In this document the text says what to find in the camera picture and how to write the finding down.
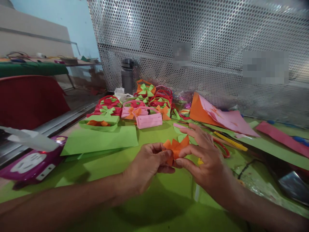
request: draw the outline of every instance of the gray bottle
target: gray bottle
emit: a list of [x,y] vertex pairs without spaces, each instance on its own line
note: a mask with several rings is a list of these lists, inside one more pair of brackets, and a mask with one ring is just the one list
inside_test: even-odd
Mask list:
[[123,59],[121,67],[122,87],[125,93],[133,95],[133,60]]

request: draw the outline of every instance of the metal mesh panel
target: metal mesh panel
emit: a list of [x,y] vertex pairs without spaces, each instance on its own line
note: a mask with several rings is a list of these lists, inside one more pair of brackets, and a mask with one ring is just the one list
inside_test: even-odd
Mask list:
[[[121,60],[135,78],[175,94],[195,90],[219,108],[309,126],[306,1],[88,0],[108,90],[121,87]],[[192,68],[173,69],[174,42],[192,43]],[[289,84],[244,84],[243,51],[289,52]]]

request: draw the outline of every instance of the red chair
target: red chair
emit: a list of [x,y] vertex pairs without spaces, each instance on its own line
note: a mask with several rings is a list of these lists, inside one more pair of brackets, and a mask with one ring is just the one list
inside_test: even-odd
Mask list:
[[70,111],[64,91],[48,76],[0,78],[0,125],[32,130]]

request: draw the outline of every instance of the orange paper flower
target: orange paper flower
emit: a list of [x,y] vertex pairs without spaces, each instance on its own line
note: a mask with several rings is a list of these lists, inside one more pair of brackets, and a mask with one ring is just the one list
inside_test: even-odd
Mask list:
[[173,165],[174,160],[179,158],[179,153],[181,149],[185,148],[186,146],[189,145],[189,136],[187,135],[180,143],[177,142],[175,139],[173,139],[172,144],[170,140],[167,140],[163,146],[168,149],[173,151],[173,156],[167,161],[167,164],[169,166]]
[[168,107],[165,106],[163,109],[159,105],[157,105],[156,110],[162,114],[162,120],[171,120],[168,114]]
[[129,115],[126,116],[125,119],[133,119],[134,117],[139,116],[141,114],[141,112],[142,112],[141,108],[135,109],[135,108],[131,107],[129,109]]

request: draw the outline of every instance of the table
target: table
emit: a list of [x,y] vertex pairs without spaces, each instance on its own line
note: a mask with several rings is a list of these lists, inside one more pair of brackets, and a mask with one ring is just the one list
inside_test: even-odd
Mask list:
[[91,63],[78,60],[78,64],[59,64],[54,61],[61,61],[60,59],[38,59],[31,58],[31,60],[25,60],[26,63],[9,63],[0,62],[0,78],[8,76],[20,76],[20,75],[42,75],[42,76],[54,76],[60,74],[66,74],[72,87],[75,88],[73,81],[69,75],[67,67],[77,66],[92,66],[102,65],[102,63]]
[[[162,126],[137,129],[139,145],[153,142],[165,142],[176,139],[178,134],[173,129],[176,120],[164,121]],[[121,125],[132,125],[133,121],[120,121]],[[76,124],[61,135],[68,136],[78,129]],[[133,160],[140,147],[128,148],[109,155],[102,155],[60,164],[42,183],[27,186],[19,191],[12,191],[12,182],[0,190],[0,202],[17,198],[44,189],[92,181],[108,175],[122,172]],[[247,162],[250,155],[229,148],[231,158],[225,159],[236,175]],[[243,174],[246,184],[256,183],[264,195],[280,205],[302,215],[309,215],[308,210],[286,199],[280,194],[275,181],[263,164],[255,163]],[[150,188],[140,197],[133,198],[124,205],[87,213],[84,218],[66,231],[247,231],[246,222],[218,205],[201,189],[199,201],[195,202],[196,184],[185,169],[176,170],[175,174],[157,174]]]

